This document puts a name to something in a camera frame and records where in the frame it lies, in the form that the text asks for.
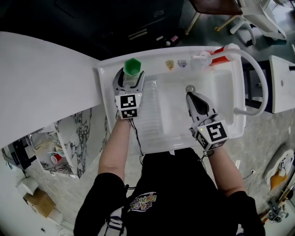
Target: sink basin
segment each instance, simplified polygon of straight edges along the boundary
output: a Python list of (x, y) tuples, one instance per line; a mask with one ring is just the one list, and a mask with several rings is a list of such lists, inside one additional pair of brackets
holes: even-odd
[[(177, 47), (156, 49), (113, 58), (99, 63), (100, 84), (110, 130), (115, 124), (117, 108), (114, 103), (112, 81), (124, 61), (136, 58), (145, 71), (140, 116), (134, 118), (144, 154), (198, 146), (189, 128), (193, 121), (186, 104), (187, 85), (210, 98), (221, 118), (226, 121), (230, 138), (243, 135), (245, 116), (235, 115), (234, 108), (245, 110), (245, 91), (241, 61), (233, 61), (202, 68), (192, 55), (214, 51), (218, 47)], [(169, 70), (165, 62), (174, 61)], [(186, 60), (183, 68), (178, 60)], [(130, 154), (139, 154), (133, 132)]]

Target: red cup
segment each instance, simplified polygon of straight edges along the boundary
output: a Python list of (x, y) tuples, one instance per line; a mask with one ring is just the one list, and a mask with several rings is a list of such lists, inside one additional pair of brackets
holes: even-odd
[(51, 156), (51, 161), (54, 163), (54, 164), (57, 164), (61, 159), (61, 156), (56, 154), (54, 156)]

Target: brown chair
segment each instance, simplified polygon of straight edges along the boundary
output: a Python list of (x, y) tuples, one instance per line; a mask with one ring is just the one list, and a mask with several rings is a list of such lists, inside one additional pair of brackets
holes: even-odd
[(185, 35), (188, 35), (196, 20), (201, 14), (210, 15), (231, 15), (231, 17), (221, 26), (215, 27), (214, 30), (220, 31), (224, 26), (231, 22), (238, 15), (242, 15), (242, 11), (236, 0), (189, 0), (193, 5), (196, 13), (193, 20), (185, 30)]

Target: white chair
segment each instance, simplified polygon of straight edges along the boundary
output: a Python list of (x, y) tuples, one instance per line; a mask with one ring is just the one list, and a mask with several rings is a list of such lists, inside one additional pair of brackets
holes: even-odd
[(285, 32), (277, 25), (271, 10), (265, 5), (265, 1), (258, 0), (239, 0), (243, 15), (240, 16), (240, 21), (235, 25), (230, 32), (234, 34), (242, 25), (246, 25), (251, 34), (252, 40), (247, 42), (247, 45), (255, 45), (256, 39), (252, 32), (250, 24), (256, 26), (265, 37), (270, 37), (273, 40), (286, 40)]

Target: cardboard box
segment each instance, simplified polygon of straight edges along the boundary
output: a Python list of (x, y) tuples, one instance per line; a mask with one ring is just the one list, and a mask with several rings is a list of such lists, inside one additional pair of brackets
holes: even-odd
[(34, 195), (26, 194), (24, 200), (32, 205), (42, 216), (48, 217), (50, 212), (55, 208), (55, 203), (51, 200), (47, 193), (41, 189), (36, 189)]

